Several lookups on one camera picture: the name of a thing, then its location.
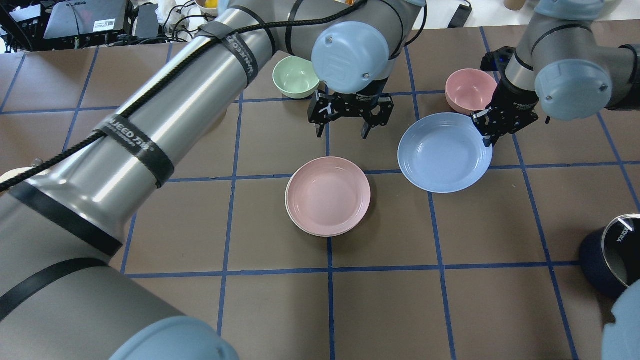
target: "blue plate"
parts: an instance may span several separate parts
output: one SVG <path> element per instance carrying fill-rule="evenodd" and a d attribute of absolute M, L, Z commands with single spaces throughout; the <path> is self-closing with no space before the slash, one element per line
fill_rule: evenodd
<path fill-rule="evenodd" d="M 398 163 L 415 186 L 435 193 L 452 193 L 476 183 L 489 169 L 493 147 L 470 117 L 439 113 L 416 122 L 398 147 Z"/>

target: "grid square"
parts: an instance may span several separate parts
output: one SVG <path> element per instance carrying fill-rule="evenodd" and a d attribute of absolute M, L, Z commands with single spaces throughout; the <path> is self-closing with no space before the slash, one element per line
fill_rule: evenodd
<path fill-rule="evenodd" d="M 76 123 L 74 124 L 74 129 L 71 132 L 71 137 L 69 138 L 68 147 L 74 146 L 89 137 L 92 130 L 95 129 L 95 127 L 107 116 L 114 112 L 114 110 L 79 111 Z"/>
<path fill-rule="evenodd" d="M 528 170 L 542 228 L 554 261 L 578 260 L 592 231 L 637 211 L 620 167 Z"/>
<path fill-rule="evenodd" d="M 166 63 L 167 44 L 100 49 L 83 108 L 120 106 Z"/>
<path fill-rule="evenodd" d="M 230 181 L 167 183 L 138 211 L 127 273 L 221 271 Z"/>
<path fill-rule="evenodd" d="M 418 110 L 420 111 L 420 118 L 423 119 L 436 113 L 450 113 L 453 112 L 447 98 L 444 94 L 428 94 L 418 95 Z M 493 158 L 491 165 L 519 165 L 518 153 L 516 152 L 513 138 L 509 135 L 503 136 L 496 146 L 493 148 Z"/>
<path fill-rule="evenodd" d="M 483 30 L 489 49 L 496 51 L 504 46 L 518 47 L 527 26 L 488 26 Z"/>
<path fill-rule="evenodd" d="M 409 54 L 416 91 L 430 91 L 444 90 L 460 69 L 480 69 L 486 49 L 479 28 L 436 29 L 416 40 Z"/>
<path fill-rule="evenodd" d="M 640 114 L 635 111 L 604 110 L 602 118 L 622 161 L 640 161 L 640 148 L 637 144 L 640 137 Z"/>
<path fill-rule="evenodd" d="M 361 138 L 361 118 L 343 118 L 331 123 L 331 155 L 356 163 L 362 170 L 399 168 L 397 149 L 404 132 L 415 123 L 413 97 L 395 96 L 394 110 L 386 126 L 372 129 L 366 140 Z"/>
<path fill-rule="evenodd" d="M 0 174 L 62 151 L 73 112 L 0 115 Z"/>
<path fill-rule="evenodd" d="M 326 267 L 326 240 L 298 229 L 284 204 L 289 179 L 236 183 L 229 270 Z"/>
<path fill-rule="evenodd" d="M 4 102 L 23 56 L 24 54 L 2 54 L 0 56 L 0 79 L 2 79 L 0 82 L 0 106 Z"/>
<path fill-rule="evenodd" d="M 81 49 L 25 54 L 4 111 L 75 109 L 95 52 Z"/>
<path fill-rule="evenodd" d="M 521 170 L 489 170 L 433 202 L 445 264 L 546 261 Z"/>
<path fill-rule="evenodd" d="M 640 196 L 640 165 L 626 165 L 627 175 L 637 196 Z"/>
<path fill-rule="evenodd" d="M 282 99 L 284 95 L 273 83 L 273 69 L 280 60 L 289 57 L 287 53 L 277 52 L 260 70 L 253 83 L 244 91 L 244 99 Z"/>
<path fill-rule="evenodd" d="M 171 277 L 133 279 L 169 305 L 218 328 L 220 277 Z"/>
<path fill-rule="evenodd" d="M 579 266 L 556 267 L 556 277 L 578 356 L 600 360 L 603 326 L 615 322 L 611 314 L 614 301 L 597 293 Z"/>
<path fill-rule="evenodd" d="M 593 36 L 601 46 L 618 47 L 624 44 L 640 44 L 640 21 L 596 21 L 591 25 Z"/>
<path fill-rule="evenodd" d="M 573 121 L 551 119 L 537 105 L 540 119 L 518 132 L 518 144 L 527 165 L 616 161 L 597 116 Z"/>
<path fill-rule="evenodd" d="M 367 178 L 371 205 L 358 226 L 333 239 L 334 267 L 436 265 L 427 193 L 402 174 Z"/>
<path fill-rule="evenodd" d="M 326 274 L 227 278 L 222 337 L 241 359 L 329 359 Z"/>
<path fill-rule="evenodd" d="M 571 359 L 548 268 L 447 270 L 459 360 Z"/>
<path fill-rule="evenodd" d="M 333 289 L 336 359 L 451 358 L 439 272 L 339 273 Z"/>
<path fill-rule="evenodd" d="M 324 138 L 308 123 L 308 101 L 243 104 L 238 175 L 293 174 L 325 155 Z"/>
<path fill-rule="evenodd" d="M 216 124 L 177 164 L 172 178 L 233 175 L 239 112 L 238 104 L 229 105 Z"/>

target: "brown table surface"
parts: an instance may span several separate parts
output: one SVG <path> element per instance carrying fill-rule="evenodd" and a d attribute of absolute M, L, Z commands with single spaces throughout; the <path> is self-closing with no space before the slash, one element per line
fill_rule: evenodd
<path fill-rule="evenodd" d="M 638 20 L 593 31 L 600 44 L 640 43 Z M 523 32 L 425 31 L 390 78 L 389 125 L 364 141 L 353 119 L 316 138 L 308 100 L 272 84 L 278 53 L 140 209 L 112 266 L 219 329 L 243 359 L 599 359 L 611 304 L 577 250 L 640 210 L 640 113 L 541 120 L 502 138 L 486 175 L 458 193 L 423 192 L 398 170 L 406 129 L 451 110 L 449 74 Z M 0 55 L 0 174 L 83 139 L 181 48 Z M 327 154 L 354 161 L 372 189 L 362 223 L 329 240 L 284 206 L 291 174 Z"/>

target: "power adapter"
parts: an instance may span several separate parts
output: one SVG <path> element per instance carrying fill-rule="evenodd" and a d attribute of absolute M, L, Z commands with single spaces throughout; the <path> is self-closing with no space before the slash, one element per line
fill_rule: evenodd
<path fill-rule="evenodd" d="M 463 28 L 467 23 L 469 15 L 471 15 L 471 10 L 473 10 L 471 6 L 458 6 L 458 9 L 456 10 L 456 13 L 453 14 L 453 18 L 451 19 L 448 28 Z"/>

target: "green bowl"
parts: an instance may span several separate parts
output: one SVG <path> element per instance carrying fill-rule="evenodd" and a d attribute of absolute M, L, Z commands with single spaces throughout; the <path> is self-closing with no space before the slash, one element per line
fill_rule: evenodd
<path fill-rule="evenodd" d="M 320 79 L 311 61 L 289 56 L 280 60 L 273 69 L 273 83 L 286 97 L 304 99 L 315 92 Z"/>

